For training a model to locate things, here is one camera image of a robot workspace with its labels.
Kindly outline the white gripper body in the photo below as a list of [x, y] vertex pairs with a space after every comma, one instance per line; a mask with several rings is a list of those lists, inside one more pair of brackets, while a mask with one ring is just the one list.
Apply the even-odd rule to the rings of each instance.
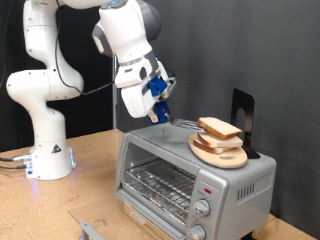
[[158, 63], [155, 57], [140, 57], [119, 63], [115, 84], [129, 114], [133, 118], [145, 117], [157, 100], [150, 90], [143, 91], [148, 81], [156, 76]]

